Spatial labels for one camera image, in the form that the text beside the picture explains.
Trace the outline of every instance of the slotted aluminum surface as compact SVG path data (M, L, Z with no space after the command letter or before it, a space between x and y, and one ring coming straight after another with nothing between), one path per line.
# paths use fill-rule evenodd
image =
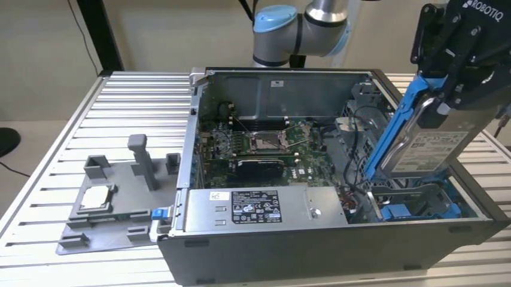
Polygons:
M403 93L413 76L389 75ZM0 286L172 286L158 246L59 256L83 181L84 160L132 160L127 137L148 135L152 157L180 152L188 113L187 74L116 72L99 79L42 165L0 221ZM511 156L483 132L461 162L511 216ZM250 283L250 286L511 286L511 228L466 246L427 271Z

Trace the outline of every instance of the open computer chassis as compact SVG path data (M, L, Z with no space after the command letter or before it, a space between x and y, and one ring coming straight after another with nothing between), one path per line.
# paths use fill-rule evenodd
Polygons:
M401 93L378 70L210 68L192 106L170 231L182 285L426 269L509 224L459 162L370 182Z

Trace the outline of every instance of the black cable wire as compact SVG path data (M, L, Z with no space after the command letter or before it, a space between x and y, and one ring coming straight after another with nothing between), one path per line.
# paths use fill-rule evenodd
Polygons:
M7 168L8 171L11 171L11 172L14 172L14 173L18 173L19 175L23 175L23 176L26 176L26 177L28 177L28 178L31 177L28 174L26 174L26 173L23 173L23 172L19 172L18 170L10 168L10 167L7 166L7 164L3 163L2 161L0 161L0 165L2 165L4 168Z
M257 23L257 15L255 14L257 14L258 2L259 2L259 0L254 0L254 2L253 2L253 27Z
M250 11L247 0L238 0L238 2L242 4L243 10L246 10L249 19L254 22L254 14L253 11Z
M82 33L83 44L86 45L86 50L87 50L88 58L91 59L91 63L92 63L92 65L95 66L96 76L99 76L98 66L96 66L95 60L92 59L91 51L88 50L86 34L84 34L83 30L82 30L82 27L80 27L80 24L79 24L79 19L76 18L75 10L72 9L71 1L67 0L67 3L68 3L68 5L70 5L72 18L75 18L75 23L76 23L76 26L79 27L79 30L80 30L80 33Z
M498 127L498 128L497 128L497 131L495 131L495 134L494 134L494 138L498 137L498 135L499 135L499 133L501 133L501 130L502 130L502 127Z

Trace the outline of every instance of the floor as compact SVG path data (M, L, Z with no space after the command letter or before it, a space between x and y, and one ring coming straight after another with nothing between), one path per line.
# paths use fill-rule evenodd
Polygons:
M22 135L22 143L0 161L12 169L32 174L67 121L0 121ZM22 190L27 178L0 166L0 217Z

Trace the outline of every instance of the white wall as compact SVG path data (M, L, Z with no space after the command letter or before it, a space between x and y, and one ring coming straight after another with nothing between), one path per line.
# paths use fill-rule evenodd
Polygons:
M187 72L194 66L250 65L251 23L237 0L104 1L127 69ZM309 2L263 0L259 7L294 4L303 11ZM363 3L346 66L415 70L411 31L423 2ZM309 67L330 63L307 59ZM0 120L68 118L95 74L66 0L0 0L0 65Z
M0 0L0 120L67 118L95 78L66 0Z
M389 73L415 73L410 63L421 8L446 0L362 2L343 68L379 68Z

